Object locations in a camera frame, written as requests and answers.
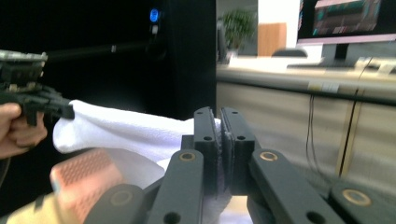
white cloth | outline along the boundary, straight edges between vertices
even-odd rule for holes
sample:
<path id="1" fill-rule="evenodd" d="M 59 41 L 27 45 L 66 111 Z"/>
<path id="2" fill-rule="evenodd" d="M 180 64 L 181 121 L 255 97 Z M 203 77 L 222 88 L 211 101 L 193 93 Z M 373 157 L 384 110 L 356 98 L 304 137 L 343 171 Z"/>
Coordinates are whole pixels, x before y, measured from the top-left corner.
<path id="1" fill-rule="evenodd" d="M 166 169 L 167 161 L 180 150 L 181 136 L 193 134 L 193 119 L 169 119 L 90 105 L 78 100 L 71 104 L 75 118 L 59 119 L 53 130 L 53 143 L 62 153 L 91 147 L 123 148 Z M 218 119 L 216 124 L 219 133 Z M 230 199 L 228 191 L 217 198 L 205 197 L 203 223 L 217 222 Z"/>

wooden panel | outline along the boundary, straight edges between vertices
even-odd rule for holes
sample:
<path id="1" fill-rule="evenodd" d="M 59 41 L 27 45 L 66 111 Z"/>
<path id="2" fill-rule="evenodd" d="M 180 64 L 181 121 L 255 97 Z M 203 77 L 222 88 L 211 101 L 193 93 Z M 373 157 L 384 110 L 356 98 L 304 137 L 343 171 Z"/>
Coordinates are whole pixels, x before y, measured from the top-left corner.
<path id="1" fill-rule="evenodd" d="M 277 49 L 286 47 L 286 23 L 262 23 L 258 29 L 259 56 L 271 56 Z"/>

blue glowing indicator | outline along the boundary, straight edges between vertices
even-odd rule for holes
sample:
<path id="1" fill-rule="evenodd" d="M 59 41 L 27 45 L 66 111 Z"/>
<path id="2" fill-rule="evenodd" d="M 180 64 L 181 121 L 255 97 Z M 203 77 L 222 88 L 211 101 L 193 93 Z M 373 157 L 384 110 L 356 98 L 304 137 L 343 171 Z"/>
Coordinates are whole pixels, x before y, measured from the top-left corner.
<path id="1" fill-rule="evenodd" d="M 158 21 L 159 14 L 160 13 L 156 8 L 152 9 L 149 13 L 149 20 L 152 22 Z"/>

potted plant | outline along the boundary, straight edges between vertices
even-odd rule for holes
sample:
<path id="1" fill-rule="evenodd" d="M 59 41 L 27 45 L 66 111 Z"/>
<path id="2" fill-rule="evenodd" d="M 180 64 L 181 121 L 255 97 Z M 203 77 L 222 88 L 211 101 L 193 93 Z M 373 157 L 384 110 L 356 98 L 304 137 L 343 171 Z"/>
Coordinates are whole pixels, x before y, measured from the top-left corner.
<path id="1" fill-rule="evenodd" d="M 237 8 L 224 14 L 223 24 L 227 46 L 236 52 L 243 47 L 243 42 L 253 36 L 255 27 L 251 11 Z"/>

desk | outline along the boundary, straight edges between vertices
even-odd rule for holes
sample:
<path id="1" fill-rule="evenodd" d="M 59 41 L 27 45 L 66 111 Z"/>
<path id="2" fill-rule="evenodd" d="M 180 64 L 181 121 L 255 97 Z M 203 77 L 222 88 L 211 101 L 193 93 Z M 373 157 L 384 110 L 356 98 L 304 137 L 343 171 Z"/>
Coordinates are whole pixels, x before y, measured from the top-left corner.
<path id="1" fill-rule="evenodd" d="M 313 163 L 310 139 L 307 142 L 310 96 L 260 85 L 396 100 L 396 76 L 366 69 L 368 61 L 346 71 L 287 69 L 288 63 L 317 61 L 232 59 L 217 69 L 217 111 L 223 106 L 239 110 L 262 147 L 281 151 L 311 183 L 326 189 L 305 155 L 308 147 Z M 235 84 L 237 80 L 245 84 Z M 311 108 L 319 170 L 396 197 L 396 108 L 325 97 L 315 97 Z"/>

